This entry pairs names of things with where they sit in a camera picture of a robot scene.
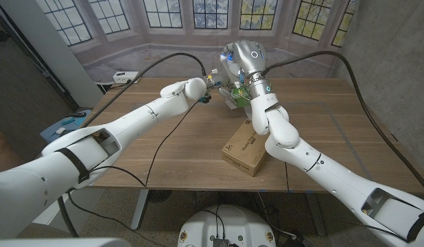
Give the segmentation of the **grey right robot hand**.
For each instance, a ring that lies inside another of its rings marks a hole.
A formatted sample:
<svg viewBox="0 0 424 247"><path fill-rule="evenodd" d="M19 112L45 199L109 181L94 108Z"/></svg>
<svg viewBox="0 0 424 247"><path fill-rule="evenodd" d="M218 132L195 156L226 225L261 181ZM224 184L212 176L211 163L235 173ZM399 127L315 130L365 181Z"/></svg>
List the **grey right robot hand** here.
<svg viewBox="0 0 424 247"><path fill-rule="evenodd" d="M262 44L249 40L229 43L222 50L220 62L232 81L248 86L252 99L272 93L271 82L262 75L267 67Z"/></svg>

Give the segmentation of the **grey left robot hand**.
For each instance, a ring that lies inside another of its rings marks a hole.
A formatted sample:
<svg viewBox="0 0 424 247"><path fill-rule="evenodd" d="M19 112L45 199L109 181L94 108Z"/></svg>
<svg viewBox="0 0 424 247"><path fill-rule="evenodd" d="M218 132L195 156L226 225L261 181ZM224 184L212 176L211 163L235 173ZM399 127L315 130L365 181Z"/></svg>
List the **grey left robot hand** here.
<svg viewBox="0 0 424 247"><path fill-rule="evenodd" d="M233 84L227 75L212 76L210 75L206 81L207 94L212 90L217 90L217 92L225 99L226 104L230 109L236 109L237 103L232 96L231 90L233 89Z"/></svg>

